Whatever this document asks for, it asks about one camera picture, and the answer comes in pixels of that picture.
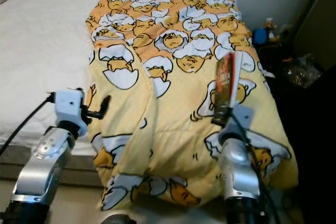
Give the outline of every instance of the white bedsheet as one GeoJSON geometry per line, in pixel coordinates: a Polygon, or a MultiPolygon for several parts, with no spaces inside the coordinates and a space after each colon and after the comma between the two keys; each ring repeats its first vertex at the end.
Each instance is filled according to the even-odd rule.
{"type": "MultiPolygon", "coordinates": [[[[93,46],[85,20],[98,0],[8,0],[0,5],[0,144],[47,96],[46,92],[90,83],[93,46]]],[[[13,140],[31,146],[54,125],[47,104],[13,140]]],[[[86,137],[74,155],[94,155],[86,137]]]]}

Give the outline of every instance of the plastic bag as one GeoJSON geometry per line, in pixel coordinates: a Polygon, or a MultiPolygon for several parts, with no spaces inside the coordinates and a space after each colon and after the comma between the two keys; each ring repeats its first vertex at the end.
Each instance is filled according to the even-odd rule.
{"type": "Polygon", "coordinates": [[[293,60],[284,70],[284,75],[291,83],[303,88],[309,87],[322,75],[322,72],[314,67],[312,54],[293,60]]]}

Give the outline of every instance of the floor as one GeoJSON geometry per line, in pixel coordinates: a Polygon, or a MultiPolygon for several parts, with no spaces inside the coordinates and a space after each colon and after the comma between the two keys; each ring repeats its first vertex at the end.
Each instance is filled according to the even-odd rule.
{"type": "MultiPolygon", "coordinates": [[[[11,192],[14,187],[12,181],[0,182],[0,208],[4,211],[8,205],[11,192]]],[[[280,191],[273,191],[275,204],[280,205],[280,191]]],[[[118,213],[113,211],[101,212],[96,208],[100,198],[100,188],[84,188],[60,186],[55,200],[51,206],[49,224],[56,223],[101,223],[107,216],[118,213]]],[[[224,204],[220,199],[214,200],[202,208],[187,209],[149,197],[140,197],[132,210],[127,213],[137,221],[137,224],[198,224],[198,223],[225,223],[223,220],[224,204]]],[[[294,209],[290,215],[297,222],[290,221],[283,211],[279,211],[282,224],[303,224],[301,212],[294,209]]]]}

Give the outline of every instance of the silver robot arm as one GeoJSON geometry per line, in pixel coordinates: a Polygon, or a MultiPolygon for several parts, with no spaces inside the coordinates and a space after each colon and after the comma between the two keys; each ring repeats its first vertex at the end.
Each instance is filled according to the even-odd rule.
{"type": "Polygon", "coordinates": [[[266,211],[259,205],[259,178],[252,167],[246,143],[242,141],[253,118],[253,110],[237,105],[232,113],[244,132],[231,117],[218,136],[223,146],[218,162],[222,171],[227,223],[268,223],[266,211]]]}
{"type": "Polygon", "coordinates": [[[6,212],[4,224],[45,223],[75,140],[85,135],[89,117],[102,119],[108,109],[106,97],[99,112],[87,111],[82,90],[64,90],[54,93],[56,127],[46,133],[31,149],[31,157],[22,169],[6,212]]]}

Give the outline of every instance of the black cable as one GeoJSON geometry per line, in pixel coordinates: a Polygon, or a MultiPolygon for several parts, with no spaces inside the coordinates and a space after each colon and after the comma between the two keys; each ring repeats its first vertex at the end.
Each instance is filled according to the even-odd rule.
{"type": "Polygon", "coordinates": [[[271,198],[271,196],[269,195],[267,189],[266,189],[266,186],[265,184],[263,183],[262,179],[260,178],[260,167],[257,166],[258,164],[258,159],[256,157],[256,154],[255,152],[252,150],[252,145],[250,143],[250,140],[248,139],[248,137],[246,136],[246,133],[245,133],[245,130],[244,130],[244,127],[241,125],[241,123],[239,122],[239,120],[237,119],[237,117],[233,114],[233,112],[230,113],[230,116],[233,118],[233,120],[236,122],[242,136],[243,136],[243,141],[245,142],[245,145],[246,145],[246,148],[247,150],[251,153],[252,155],[252,158],[253,158],[253,161],[254,161],[254,164],[252,167],[255,169],[255,172],[257,174],[257,177],[258,177],[258,180],[259,180],[259,187],[260,187],[260,191],[261,191],[261,194],[264,194],[266,195],[267,197],[267,200],[269,202],[269,205],[272,209],[272,212],[274,214],[274,220],[275,220],[275,223],[276,224],[281,224],[280,222],[280,218],[279,218],[279,215],[278,215],[278,211],[274,205],[274,202],[273,202],[273,199],[271,198]]]}
{"type": "Polygon", "coordinates": [[[54,100],[54,94],[52,93],[46,100],[44,100],[29,116],[23,120],[23,122],[16,128],[16,130],[10,135],[10,137],[6,140],[6,142],[3,144],[3,146],[0,149],[0,156],[3,154],[3,152],[7,149],[13,138],[16,136],[16,134],[22,129],[22,127],[28,122],[30,118],[33,117],[33,115],[36,114],[37,111],[39,111],[44,104],[47,102],[53,102],[54,100]]]}

